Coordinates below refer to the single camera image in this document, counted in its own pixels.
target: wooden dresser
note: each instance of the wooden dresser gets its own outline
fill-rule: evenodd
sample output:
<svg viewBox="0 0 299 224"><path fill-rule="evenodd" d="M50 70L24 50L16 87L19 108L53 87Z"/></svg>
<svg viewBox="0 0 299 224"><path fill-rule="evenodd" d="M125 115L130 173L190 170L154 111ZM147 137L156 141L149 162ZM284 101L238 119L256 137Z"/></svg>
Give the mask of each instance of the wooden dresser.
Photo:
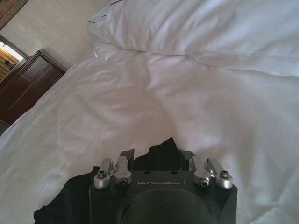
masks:
<svg viewBox="0 0 299 224"><path fill-rule="evenodd" d="M44 50L37 51L0 83L0 122L7 126L14 123L65 72Z"/></svg>

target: white wall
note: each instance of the white wall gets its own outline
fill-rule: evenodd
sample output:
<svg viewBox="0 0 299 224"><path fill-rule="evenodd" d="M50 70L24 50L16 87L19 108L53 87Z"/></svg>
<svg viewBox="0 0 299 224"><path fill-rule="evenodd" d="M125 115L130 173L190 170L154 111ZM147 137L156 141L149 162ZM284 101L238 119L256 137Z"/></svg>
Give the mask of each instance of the white wall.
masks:
<svg viewBox="0 0 299 224"><path fill-rule="evenodd" d="M27 55L43 48L70 68L93 45L86 34L88 20L108 0L29 0L0 30Z"/></svg>

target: bed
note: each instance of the bed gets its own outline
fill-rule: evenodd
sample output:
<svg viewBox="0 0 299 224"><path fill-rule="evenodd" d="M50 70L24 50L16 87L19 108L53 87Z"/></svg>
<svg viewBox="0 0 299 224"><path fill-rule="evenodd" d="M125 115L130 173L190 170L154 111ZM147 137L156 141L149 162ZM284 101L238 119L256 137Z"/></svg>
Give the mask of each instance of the bed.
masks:
<svg viewBox="0 0 299 224"><path fill-rule="evenodd" d="M1 136L0 223L169 137L230 171L237 223L298 223L298 21L296 0L111 1L94 47Z"/></svg>

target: pillow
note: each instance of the pillow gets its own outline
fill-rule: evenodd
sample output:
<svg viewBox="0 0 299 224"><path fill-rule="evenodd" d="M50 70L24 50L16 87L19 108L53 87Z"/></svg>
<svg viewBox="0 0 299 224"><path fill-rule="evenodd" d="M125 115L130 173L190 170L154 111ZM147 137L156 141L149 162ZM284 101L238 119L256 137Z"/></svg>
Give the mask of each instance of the pillow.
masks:
<svg viewBox="0 0 299 224"><path fill-rule="evenodd" d="M124 49L299 76L298 21L297 0L115 0L89 33Z"/></svg>

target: black garment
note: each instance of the black garment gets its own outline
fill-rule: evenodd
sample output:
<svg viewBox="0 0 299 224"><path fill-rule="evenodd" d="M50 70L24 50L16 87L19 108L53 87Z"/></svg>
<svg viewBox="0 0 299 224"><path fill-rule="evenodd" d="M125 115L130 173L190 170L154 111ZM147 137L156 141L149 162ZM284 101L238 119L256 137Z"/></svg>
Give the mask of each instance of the black garment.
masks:
<svg viewBox="0 0 299 224"><path fill-rule="evenodd" d="M35 224L89 224L89 186L99 167L92 172L73 177L49 205L34 212ZM152 146L146 155L134 160L133 170L179 171L178 149L173 138Z"/></svg>

